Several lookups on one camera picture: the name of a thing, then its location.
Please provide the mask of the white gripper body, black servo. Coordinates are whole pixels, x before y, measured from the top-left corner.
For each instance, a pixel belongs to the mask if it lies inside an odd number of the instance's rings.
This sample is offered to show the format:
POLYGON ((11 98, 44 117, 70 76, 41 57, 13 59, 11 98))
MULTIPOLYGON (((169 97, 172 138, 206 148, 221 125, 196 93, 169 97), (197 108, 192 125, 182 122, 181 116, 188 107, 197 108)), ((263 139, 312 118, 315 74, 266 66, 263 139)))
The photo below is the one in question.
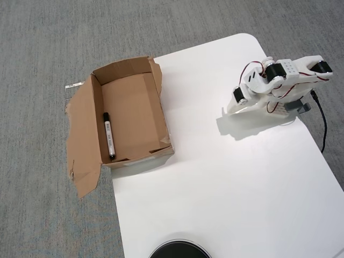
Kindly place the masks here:
POLYGON ((255 105, 259 100, 258 95, 251 91, 245 83, 240 83, 234 88, 232 95, 236 105, 255 105))

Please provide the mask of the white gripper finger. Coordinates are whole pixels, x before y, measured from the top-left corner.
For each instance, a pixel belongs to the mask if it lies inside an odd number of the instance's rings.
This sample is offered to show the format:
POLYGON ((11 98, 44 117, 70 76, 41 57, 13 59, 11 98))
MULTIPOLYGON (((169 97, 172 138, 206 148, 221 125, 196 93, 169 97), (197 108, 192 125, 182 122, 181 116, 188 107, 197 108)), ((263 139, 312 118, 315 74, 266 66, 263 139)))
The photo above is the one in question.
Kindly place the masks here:
POLYGON ((227 113, 237 113, 246 108, 246 104, 230 102, 227 106, 227 113))
POLYGON ((238 113, 245 113, 245 112, 251 112, 251 111, 255 111, 255 110, 259 110, 261 108, 264 107, 264 105, 266 104, 266 102, 263 101, 258 101, 257 103, 253 103, 253 102, 241 102, 240 104, 246 104, 246 108, 241 110, 240 112, 237 113, 231 113, 231 114, 238 114, 238 113))

